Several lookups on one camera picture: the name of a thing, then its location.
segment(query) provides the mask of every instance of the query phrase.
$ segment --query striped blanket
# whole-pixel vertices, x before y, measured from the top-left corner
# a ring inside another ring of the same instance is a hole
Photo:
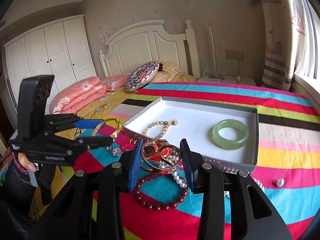
[[[263,183],[265,194],[287,224],[293,238],[297,239],[305,231],[320,207],[320,117],[303,96],[232,84],[156,83],[131,95],[104,118],[117,117],[124,123],[159,96],[257,108],[260,122],[259,152],[252,177]],[[115,127],[106,125],[99,133],[110,135]],[[87,129],[82,135],[90,133],[91,130]],[[118,147],[127,139],[121,132],[113,146]],[[86,151],[78,158],[69,176],[79,169],[99,171],[118,159],[103,148]],[[273,184],[279,178],[285,180],[281,188]],[[172,180],[159,177],[143,184],[141,191],[148,202],[170,203],[179,195],[180,189]],[[97,195],[94,198],[93,218],[96,219]],[[177,209],[159,212],[142,207],[131,194],[123,193],[120,198],[126,239],[196,239],[201,194],[189,194]],[[230,202],[225,197],[225,239],[230,239],[230,223]]]

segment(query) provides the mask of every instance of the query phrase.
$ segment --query white wardrobe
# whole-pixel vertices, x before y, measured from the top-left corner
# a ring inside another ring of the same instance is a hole
[[[24,78],[55,75],[47,100],[48,108],[55,95],[63,89],[84,78],[97,76],[83,16],[67,17],[41,25],[5,44],[8,76],[17,103]]]

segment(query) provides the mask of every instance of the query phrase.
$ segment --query wall outlet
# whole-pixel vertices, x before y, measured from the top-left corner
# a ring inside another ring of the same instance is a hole
[[[224,52],[225,52],[225,55],[226,55],[226,59],[243,60],[243,58],[244,58],[243,50],[225,49]]]

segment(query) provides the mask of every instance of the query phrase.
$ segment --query blue gripper pad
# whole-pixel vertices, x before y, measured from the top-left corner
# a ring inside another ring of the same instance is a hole
[[[141,149],[142,149],[143,141],[138,139],[134,148],[132,150],[132,162],[129,169],[129,182],[128,182],[128,189],[129,191],[133,191],[133,188],[137,184],[138,181],[138,174],[141,165]]]
[[[194,171],[197,168],[186,139],[182,139],[180,142],[180,152],[186,180],[191,192],[193,192],[196,188]]]
[[[89,120],[79,120],[75,122],[75,127],[78,127],[79,129],[94,129],[96,126],[101,123],[102,119],[89,119]]]

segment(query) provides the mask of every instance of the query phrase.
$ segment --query green bangle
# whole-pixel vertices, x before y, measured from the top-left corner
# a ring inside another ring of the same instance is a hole
[[[223,128],[234,128],[242,132],[243,136],[237,140],[227,140],[220,136],[219,131]],[[222,149],[225,150],[236,150],[241,148],[243,145],[247,143],[249,138],[249,131],[247,126],[237,120],[233,119],[226,119],[218,122],[212,131],[212,137],[215,143]]]

